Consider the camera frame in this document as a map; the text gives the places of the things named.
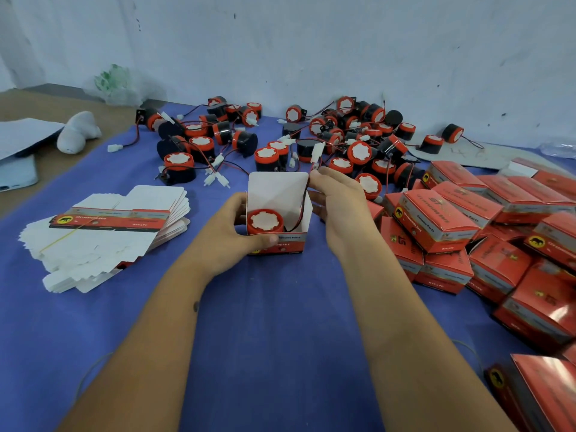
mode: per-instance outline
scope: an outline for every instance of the blue fabric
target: blue fabric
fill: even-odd
[[[188,109],[165,107],[173,116]],[[254,131],[263,146],[281,135],[281,125],[263,118]],[[125,144],[134,135],[132,128],[109,143]],[[161,185],[153,180],[162,165],[157,140],[143,129],[140,142],[122,151],[110,154],[102,145],[0,222],[3,430],[53,430],[84,374],[118,347],[171,263],[232,192],[246,190],[248,177],[234,169],[224,170],[231,190],[217,182],[203,187],[202,178],[183,185],[192,208],[188,232],[89,294],[47,292],[41,283],[46,272],[18,233],[90,194],[126,195],[135,185]],[[229,158],[255,169],[252,158]],[[447,334],[477,350],[483,366],[532,352],[490,319],[491,307],[470,290],[452,296],[415,288]],[[480,374],[474,355],[459,348]],[[318,218],[305,254],[245,258],[208,285],[181,424],[195,431],[383,430],[342,270]]]

